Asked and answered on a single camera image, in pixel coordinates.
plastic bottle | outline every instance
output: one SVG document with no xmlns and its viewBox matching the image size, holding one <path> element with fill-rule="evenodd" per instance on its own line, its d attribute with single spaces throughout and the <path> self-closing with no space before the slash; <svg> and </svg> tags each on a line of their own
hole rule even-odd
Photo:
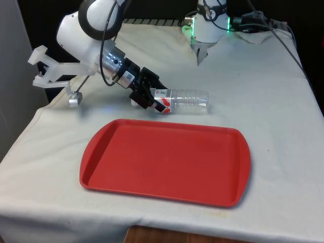
<svg viewBox="0 0 324 243">
<path fill-rule="evenodd" d="M 162 113 L 207 114 L 208 92 L 198 90 L 156 90 L 151 89 L 156 101 L 166 108 Z"/>
</svg>

red tray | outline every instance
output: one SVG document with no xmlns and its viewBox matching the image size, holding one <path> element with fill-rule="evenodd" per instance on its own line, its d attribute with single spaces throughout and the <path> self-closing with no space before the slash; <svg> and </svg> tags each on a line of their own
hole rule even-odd
<svg viewBox="0 0 324 243">
<path fill-rule="evenodd" d="M 238 130 L 120 119 L 88 144 L 80 182 L 91 190 L 232 207 L 250 169 Z"/>
</svg>

white tablecloth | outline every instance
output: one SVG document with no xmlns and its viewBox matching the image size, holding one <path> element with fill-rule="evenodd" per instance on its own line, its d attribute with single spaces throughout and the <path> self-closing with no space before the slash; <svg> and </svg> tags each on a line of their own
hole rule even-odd
<svg viewBox="0 0 324 243">
<path fill-rule="evenodd" d="M 82 89 L 79 108 L 70 109 L 62 92 L 37 112 L 0 164 L 0 234 L 6 242 L 122 242 L 132 225 L 258 242 L 324 242 L 323 117 L 277 39 L 254 45 L 230 33 L 199 67 L 177 27 L 124 25 L 117 46 L 169 88 L 209 91 L 212 113 L 151 114 L 130 105 L 130 90 L 108 88 L 99 75 Z M 74 89 L 82 80 L 74 80 Z M 83 151 L 117 118 L 240 130 L 252 156 L 240 204 L 221 209 L 82 188 Z"/>
</svg>

wall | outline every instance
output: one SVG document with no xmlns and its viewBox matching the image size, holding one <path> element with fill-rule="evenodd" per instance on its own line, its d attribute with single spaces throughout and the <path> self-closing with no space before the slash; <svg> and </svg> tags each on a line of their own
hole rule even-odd
<svg viewBox="0 0 324 243">
<path fill-rule="evenodd" d="M 43 89 L 32 86 L 37 68 L 27 63 L 31 47 L 14 0 L 1 1 L 0 33 L 1 161 L 47 99 Z"/>
</svg>

green light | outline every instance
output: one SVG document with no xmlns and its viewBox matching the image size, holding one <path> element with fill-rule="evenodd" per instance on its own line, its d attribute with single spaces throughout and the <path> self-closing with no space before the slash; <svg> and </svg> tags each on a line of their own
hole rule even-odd
<svg viewBox="0 0 324 243">
<path fill-rule="evenodd" d="M 193 35 L 194 35 L 194 17 L 192 18 L 191 38 L 193 38 Z"/>
<path fill-rule="evenodd" d="M 228 20 L 227 20 L 227 29 L 228 29 L 227 33 L 229 32 L 230 28 L 231 28 L 231 18 L 228 17 Z"/>
</svg>

